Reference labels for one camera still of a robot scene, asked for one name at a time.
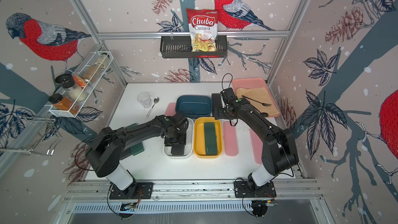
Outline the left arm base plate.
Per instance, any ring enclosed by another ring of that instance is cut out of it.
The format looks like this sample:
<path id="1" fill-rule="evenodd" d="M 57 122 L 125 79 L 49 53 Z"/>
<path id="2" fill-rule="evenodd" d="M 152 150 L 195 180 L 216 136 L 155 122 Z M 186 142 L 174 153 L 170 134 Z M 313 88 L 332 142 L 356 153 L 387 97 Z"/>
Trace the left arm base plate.
<path id="1" fill-rule="evenodd" d="M 109 198 L 111 200 L 129 200 L 151 198 L 154 183 L 152 182 L 133 182 L 127 189 L 120 190 L 117 186 L 112 185 Z"/>

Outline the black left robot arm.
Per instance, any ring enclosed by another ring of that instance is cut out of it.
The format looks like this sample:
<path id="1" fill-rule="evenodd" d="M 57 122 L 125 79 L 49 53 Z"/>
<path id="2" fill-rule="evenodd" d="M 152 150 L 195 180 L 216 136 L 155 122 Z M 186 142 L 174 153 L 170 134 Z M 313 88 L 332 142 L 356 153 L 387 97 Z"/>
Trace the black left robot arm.
<path id="1" fill-rule="evenodd" d="M 105 177 L 119 190 L 134 194 L 135 179 L 120 164 L 125 158 L 125 151 L 156 137 L 162 137 L 167 145 L 182 144 L 188 126 L 187 117 L 177 113 L 173 116 L 156 116 L 146 123 L 117 130 L 106 127 L 91 142 L 85 156 L 97 177 Z"/>

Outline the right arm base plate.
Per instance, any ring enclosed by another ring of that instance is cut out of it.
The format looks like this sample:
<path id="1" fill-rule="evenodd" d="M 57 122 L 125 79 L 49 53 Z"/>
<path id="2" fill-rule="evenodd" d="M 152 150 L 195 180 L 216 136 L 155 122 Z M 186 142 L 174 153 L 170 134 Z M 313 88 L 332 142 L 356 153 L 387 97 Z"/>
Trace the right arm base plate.
<path id="1" fill-rule="evenodd" d="M 237 178 L 233 183 L 236 198 L 275 198 L 277 197 L 274 183 L 268 182 L 263 186 L 256 186 L 248 180 Z"/>

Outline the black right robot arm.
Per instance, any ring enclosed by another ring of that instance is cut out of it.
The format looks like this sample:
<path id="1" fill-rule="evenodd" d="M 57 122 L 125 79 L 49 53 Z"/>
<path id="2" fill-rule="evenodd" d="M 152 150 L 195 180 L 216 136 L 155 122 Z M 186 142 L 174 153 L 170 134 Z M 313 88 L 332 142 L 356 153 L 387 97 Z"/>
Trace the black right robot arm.
<path id="1" fill-rule="evenodd" d="M 299 163 L 295 138 L 290 129 L 281 129 L 269 122 L 247 99 L 238 98 L 232 88 L 211 96 L 215 119 L 243 121 L 262 142 L 260 167 L 249 174 L 248 187 L 257 190 L 285 170 Z"/>

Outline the green pencil case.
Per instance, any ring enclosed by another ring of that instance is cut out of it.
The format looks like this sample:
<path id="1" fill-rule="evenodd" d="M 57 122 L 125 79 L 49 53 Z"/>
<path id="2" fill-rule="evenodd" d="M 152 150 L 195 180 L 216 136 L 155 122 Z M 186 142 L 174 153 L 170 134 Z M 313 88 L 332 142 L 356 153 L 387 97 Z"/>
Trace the green pencil case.
<path id="1" fill-rule="evenodd" d="M 218 154 L 217 136 L 214 122 L 204 123 L 205 153 L 207 156 Z"/>
<path id="2" fill-rule="evenodd" d="M 139 143 L 137 143 L 137 144 L 131 146 L 131 147 L 129 148 L 129 150 L 130 150 L 130 154 L 131 154 L 132 156 L 136 156 L 136 155 L 138 155 L 138 154 L 144 152 L 144 151 L 145 151 L 145 147 L 144 147 L 143 142 L 139 142 Z"/>

